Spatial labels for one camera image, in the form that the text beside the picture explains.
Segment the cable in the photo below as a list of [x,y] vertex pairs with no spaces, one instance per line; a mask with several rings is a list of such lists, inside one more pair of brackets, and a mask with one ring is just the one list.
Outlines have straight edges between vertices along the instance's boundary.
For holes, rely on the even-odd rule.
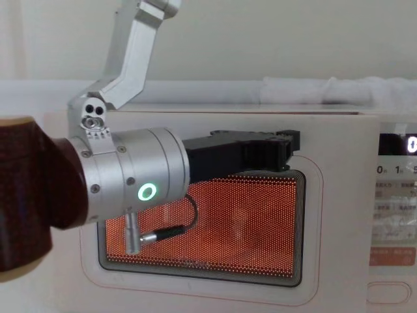
[[192,220],[192,222],[190,223],[190,225],[186,226],[186,231],[192,230],[193,228],[195,228],[195,226],[198,223],[198,218],[199,218],[199,212],[198,212],[198,205],[195,202],[195,200],[189,195],[186,194],[185,198],[191,203],[191,205],[193,206],[193,210],[194,210],[194,218]]
[[198,205],[195,200],[189,195],[186,194],[185,198],[192,204],[194,210],[194,217],[191,221],[190,225],[178,225],[172,226],[168,228],[162,228],[159,230],[154,230],[149,233],[143,234],[140,238],[142,245],[149,245],[151,243],[155,243],[157,241],[166,240],[169,238],[173,238],[179,235],[184,235],[187,231],[192,230],[195,228],[198,222],[199,212],[198,212]]

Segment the microwave door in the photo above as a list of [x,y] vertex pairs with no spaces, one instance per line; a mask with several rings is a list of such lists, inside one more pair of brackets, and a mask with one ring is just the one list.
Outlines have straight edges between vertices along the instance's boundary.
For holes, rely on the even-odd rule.
[[[66,117],[46,118],[64,136]],[[124,253],[122,218],[54,233],[54,305],[66,312],[365,312],[379,120],[363,115],[109,115],[114,131],[168,127],[301,133],[284,173],[250,171],[191,185],[189,234]],[[141,213],[147,228],[187,222],[186,201]]]

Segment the perforated mesh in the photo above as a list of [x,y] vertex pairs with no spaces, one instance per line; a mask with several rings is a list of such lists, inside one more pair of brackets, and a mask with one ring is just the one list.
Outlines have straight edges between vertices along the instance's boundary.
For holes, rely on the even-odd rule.
[[[107,259],[112,262],[292,278],[298,269],[295,245],[297,179],[231,176],[192,185],[199,223],[186,235],[125,253],[124,218],[106,222]],[[141,232],[190,223],[191,205],[178,201],[140,214]]]

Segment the white towel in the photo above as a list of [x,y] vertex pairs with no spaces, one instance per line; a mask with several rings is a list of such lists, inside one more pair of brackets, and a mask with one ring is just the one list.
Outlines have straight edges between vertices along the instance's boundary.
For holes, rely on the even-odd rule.
[[417,80],[265,78],[260,99],[261,104],[355,104],[417,110]]

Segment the button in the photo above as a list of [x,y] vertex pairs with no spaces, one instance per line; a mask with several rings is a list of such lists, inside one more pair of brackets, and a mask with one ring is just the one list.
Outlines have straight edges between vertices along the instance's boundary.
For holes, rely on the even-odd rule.
[[410,299],[411,288],[404,282],[372,282],[367,285],[367,301],[373,305],[399,305]]

